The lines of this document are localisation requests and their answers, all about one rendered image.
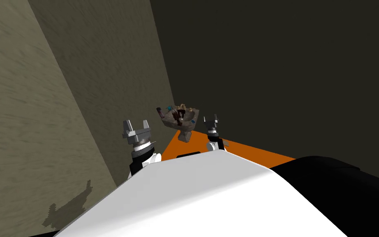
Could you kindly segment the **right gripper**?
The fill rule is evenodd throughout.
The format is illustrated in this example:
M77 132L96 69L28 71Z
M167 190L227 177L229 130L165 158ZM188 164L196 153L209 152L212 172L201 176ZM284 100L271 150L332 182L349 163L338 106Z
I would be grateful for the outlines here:
M214 114L214 120L210 120L210 121L206 121L206 117L203 116L203 122L204 122L204 125L206 126L208 132L216 132L217 131L218 118L217 118L216 114Z

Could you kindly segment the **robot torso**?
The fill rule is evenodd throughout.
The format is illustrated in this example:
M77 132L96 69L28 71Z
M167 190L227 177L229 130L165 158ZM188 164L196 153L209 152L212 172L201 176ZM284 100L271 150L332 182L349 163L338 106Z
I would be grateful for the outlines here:
M151 163L55 237L347 237L274 171L216 150Z

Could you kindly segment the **brown pedestal sink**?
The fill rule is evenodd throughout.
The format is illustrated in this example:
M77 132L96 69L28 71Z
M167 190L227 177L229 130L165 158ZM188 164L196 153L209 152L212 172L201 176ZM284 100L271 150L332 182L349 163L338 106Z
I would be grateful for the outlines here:
M184 104L180 104L180 106L169 106L167 109L158 107L156 111L166 127L179 132L178 140L186 143L190 141L199 117L198 109L186 108Z

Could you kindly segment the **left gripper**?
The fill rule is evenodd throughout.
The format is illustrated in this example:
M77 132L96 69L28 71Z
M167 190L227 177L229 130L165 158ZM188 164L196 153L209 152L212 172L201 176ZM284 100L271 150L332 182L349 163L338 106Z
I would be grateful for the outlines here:
M151 137L151 128L147 120L143 120L143 129L140 130L134 130L130 120L124 120L123 132L122 137L127 139L128 144L136 144Z

